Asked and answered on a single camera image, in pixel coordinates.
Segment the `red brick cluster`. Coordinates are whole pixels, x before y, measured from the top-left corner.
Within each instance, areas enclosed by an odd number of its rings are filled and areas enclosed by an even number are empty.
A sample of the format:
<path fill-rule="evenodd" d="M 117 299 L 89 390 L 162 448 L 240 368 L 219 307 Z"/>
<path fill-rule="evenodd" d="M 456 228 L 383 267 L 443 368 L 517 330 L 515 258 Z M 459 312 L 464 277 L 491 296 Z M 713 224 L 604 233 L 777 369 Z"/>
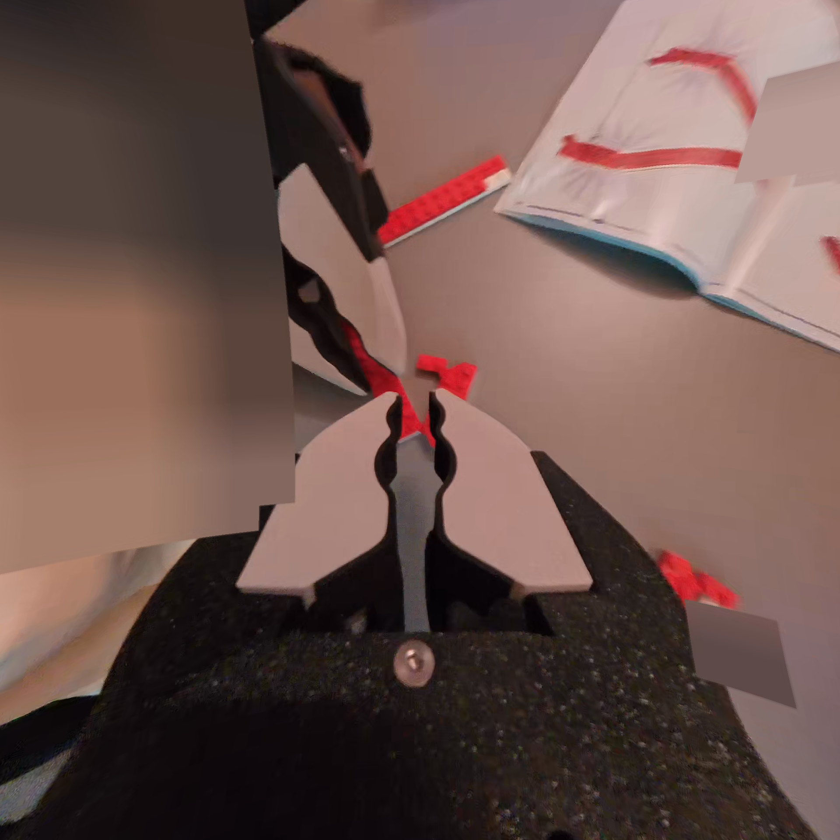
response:
<path fill-rule="evenodd" d="M 658 556 L 659 572 L 683 602 L 700 602 L 729 610 L 740 608 L 739 595 L 711 575 L 695 570 L 692 565 L 669 551 Z"/>

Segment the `grey desk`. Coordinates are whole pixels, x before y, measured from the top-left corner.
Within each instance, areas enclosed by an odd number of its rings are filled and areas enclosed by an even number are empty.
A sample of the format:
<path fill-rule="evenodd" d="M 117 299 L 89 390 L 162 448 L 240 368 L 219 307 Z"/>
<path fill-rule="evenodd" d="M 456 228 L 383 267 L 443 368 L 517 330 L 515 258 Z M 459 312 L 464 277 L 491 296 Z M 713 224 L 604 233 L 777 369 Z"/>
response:
<path fill-rule="evenodd" d="M 305 2 L 271 34 L 361 81 L 399 206 L 493 155 L 519 166 L 619 4 Z M 494 206 L 391 251 L 410 361 L 476 364 L 480 409 L 647 551 L 779 624 L 796 708 L 731 699 L 816 834 L 838 838 L 838 355 Z"/>

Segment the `open instruction booklet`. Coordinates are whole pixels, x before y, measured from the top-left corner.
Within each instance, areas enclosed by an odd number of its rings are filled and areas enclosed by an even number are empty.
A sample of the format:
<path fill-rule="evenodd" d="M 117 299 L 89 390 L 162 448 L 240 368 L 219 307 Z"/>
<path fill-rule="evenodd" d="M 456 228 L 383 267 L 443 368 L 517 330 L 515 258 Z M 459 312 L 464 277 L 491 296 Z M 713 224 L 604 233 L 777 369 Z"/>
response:
<path fill-rule="evenodd" d="M 496 210 L 838 352 L 838 176 L 739 174 L 768 82 L 837 63 L 836 2 L 622 2 Z"/>

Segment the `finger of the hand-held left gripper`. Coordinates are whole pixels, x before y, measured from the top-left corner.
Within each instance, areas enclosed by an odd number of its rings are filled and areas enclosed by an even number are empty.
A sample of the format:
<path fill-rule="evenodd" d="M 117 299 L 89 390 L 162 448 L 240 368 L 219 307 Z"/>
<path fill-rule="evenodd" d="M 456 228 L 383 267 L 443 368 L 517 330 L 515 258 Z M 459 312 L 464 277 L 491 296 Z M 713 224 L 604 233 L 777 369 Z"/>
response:
<path fill-rule="evenodd" d="M 339 315 L 355 327 L 367 353 L 404 375 L 406 329 L 386 257 L 368 261 L 363 256 L 306 164 L 279 185 L 278 223 L 281 243 L 325 282 Z"/>
<path fill-rule="evenodd" d="M 345 391 L 371 393 L 344 330 L 346 320 L 325 281 L 287 252 L 287 309 L 292 362 Z"/>

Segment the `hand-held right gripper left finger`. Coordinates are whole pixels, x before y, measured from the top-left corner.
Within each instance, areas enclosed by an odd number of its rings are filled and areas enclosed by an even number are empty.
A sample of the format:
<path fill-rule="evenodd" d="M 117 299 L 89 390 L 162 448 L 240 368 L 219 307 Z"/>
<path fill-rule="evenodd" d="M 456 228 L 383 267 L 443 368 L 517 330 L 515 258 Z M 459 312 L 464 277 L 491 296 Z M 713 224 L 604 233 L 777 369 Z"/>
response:
<path fill-rule="evenodd" d="M 295 500 L 275 506 L 237 580 L 249 594 L 315 595 L 317 584 L 386 535 L 390 480 L 375 457 L 402 431 L 402 398 L 385 392 L 326 427 L 302 451 Z"/>

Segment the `cream sweatshirt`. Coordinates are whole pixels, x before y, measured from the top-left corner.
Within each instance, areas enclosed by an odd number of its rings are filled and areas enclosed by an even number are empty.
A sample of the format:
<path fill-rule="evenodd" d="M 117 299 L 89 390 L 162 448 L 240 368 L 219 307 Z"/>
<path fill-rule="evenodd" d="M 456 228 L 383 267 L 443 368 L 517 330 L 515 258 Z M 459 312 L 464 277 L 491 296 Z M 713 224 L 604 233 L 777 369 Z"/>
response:
<path fill-rule="evenodd" d="M 1 724 L 96 695 L 159 583 L 192 540 L 1 577 Z"/>

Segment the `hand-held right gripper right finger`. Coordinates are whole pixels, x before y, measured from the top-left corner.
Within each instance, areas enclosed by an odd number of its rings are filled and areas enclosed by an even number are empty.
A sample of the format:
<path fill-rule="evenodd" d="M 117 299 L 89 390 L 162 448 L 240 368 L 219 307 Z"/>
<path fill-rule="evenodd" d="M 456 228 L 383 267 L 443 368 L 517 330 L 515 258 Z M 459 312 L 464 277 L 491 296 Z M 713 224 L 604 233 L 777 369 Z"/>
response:
<path fill-rule="evenodd" d="M 515 592 L 587 592 L 592 575 L 528 446 L 443 388 L 429 397 L 442 455 L 443 536 Z"/>

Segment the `red and white brick assembly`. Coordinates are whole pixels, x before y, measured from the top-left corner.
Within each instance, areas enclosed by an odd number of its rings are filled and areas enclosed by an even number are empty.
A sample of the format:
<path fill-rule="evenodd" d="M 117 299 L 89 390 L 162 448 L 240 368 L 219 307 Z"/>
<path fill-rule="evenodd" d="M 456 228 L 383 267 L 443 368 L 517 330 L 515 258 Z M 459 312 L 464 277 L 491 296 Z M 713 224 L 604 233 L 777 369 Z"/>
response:
<path fill-rule="evenodd" d="M 510 182 L 510 179 L 511 170 L 508 163 L 502 156 L 495 155 L 411 202 L 390 211 L 385 223 L 379 229 L 380 240 L 383 246 L 397 244 L 468 205 L 499 191 Z M 345 325 L 344 330 L 369 382 L 372 395 L 378 397 L 393 392 L 402 398 L 401 439 L 423 435 L 434 447 L 435 441 L 430 430 L 429 418 L 428 416 L 425 419 L 419 418 L 399 376 L 373 359 L 354 327 Z"/>

